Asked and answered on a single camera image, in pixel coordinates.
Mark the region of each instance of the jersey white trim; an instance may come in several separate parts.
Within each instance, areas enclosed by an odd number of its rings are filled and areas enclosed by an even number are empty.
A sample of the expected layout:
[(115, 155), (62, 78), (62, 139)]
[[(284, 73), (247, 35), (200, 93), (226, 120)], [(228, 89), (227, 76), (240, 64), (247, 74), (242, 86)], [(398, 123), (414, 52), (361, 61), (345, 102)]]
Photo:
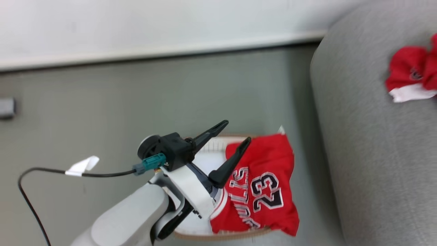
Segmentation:
[(212, 212), (211, 216), (209, 217), (210, 220), (213, 220), (215, 217), (219, 216), (220, 213), (223, 211), (223, 209), (226, 206), (226, 203), (228, 202), (228, 192), (225, 188), (222, 189), (222, 194), (220, 195), (220, 201), (218, 202), (218, 206), (215, 208), (215, 210)]

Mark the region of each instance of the white tape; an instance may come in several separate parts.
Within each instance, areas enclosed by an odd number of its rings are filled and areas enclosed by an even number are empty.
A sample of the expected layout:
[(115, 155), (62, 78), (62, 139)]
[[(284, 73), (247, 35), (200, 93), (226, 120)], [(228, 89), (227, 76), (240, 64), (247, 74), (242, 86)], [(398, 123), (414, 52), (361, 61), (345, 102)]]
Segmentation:
[(84, 173), (85, 170), (90, 171), (91, 169), (93, 169), (93, 167), (99, 162), (99, 160), (100, 159), (97, 156), (93, 155), (81, 162), (72, 165), (70, 169), (65, 171), (65, 175), (81, 177), (82, 173)]

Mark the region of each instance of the baseboard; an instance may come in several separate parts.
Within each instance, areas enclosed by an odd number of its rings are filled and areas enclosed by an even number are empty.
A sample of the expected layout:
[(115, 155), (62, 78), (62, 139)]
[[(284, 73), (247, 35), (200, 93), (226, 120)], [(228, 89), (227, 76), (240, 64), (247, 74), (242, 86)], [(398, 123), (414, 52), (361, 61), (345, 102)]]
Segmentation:
[(321, 40), (327, 30), (314, 32), (301, 32), (278, 36), (266, 36), (250, 39), (224, 40), (220, 42), (208, 42), (186, 44), (177, 46), (145, 47), (143, 49), (108, 51), (105, 53), (80, 53), (56, 56), (23, 57), (16, 59), (0, 59), (0, 71), (13, 71), (25, 69), (37, 69), (46, 67), (71, 66), (88, 63), (102, 63), (123, 60), (135, 60), (157, 58), (166, 56), (179, 56), (201, 53), (213, 53), (221, 51), (235, 51), (241, 49), (254, 49), (262, 47), (283, 46), (289, 44), (314, 42)]

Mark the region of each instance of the white wall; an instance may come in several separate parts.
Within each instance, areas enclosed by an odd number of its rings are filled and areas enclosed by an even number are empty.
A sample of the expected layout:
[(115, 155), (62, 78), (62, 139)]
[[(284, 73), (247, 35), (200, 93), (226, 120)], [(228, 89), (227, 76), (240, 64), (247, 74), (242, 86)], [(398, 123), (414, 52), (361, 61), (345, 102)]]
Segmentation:
[(320, 39), (366, 0), (3, 0), (0, 70)]

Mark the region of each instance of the black cable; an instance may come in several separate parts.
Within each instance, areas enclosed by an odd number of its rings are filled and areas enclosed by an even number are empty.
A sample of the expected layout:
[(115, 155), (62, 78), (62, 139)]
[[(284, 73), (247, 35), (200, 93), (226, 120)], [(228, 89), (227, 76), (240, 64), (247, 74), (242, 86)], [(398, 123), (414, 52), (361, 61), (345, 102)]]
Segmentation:
[[(47, 233), (45, 232), (44, 226), (42, 225), (41, 220), (38, 217), (38, 214), (36, 213), (35, 209), (33, 208), (32, 204), (29, 201), (29, 198), (27, 197), (26, 193), (24, 192), (23, 187), (21, 186), (21, 180), (23, 179), (23, 177), (32, 171), (53, 172), (53, 173), (60, 173), (60, 174), (65, 174), (65, 171), (58, 170), (58, 169), (51, 169), (51, 168), (33, 167), (31, 169), (24, 171), (20, 175), (20, 177), (18, 178), (18, 189), (20, 190), (24, 200), (26, 201), (26, 203), (29, 206), (30, 210), (32, 211), (33, 215), (35, 216), (35, 219), (38, 222), (39, 228), (41, 229), (41, 232), (44, 235), (44, 238), (45, 238), (45, 241), (47, 242), (47, 245), (51, 246), (49, 237), (47, 236)], [(109, 177), (124, 176), (124, 175), (132, 174), (132, 173), (135, 173), (135, 170), (129, 170), (126, 172), (108, 173), (108, 174), (82, 173), (82, 177), (109, 178)]]

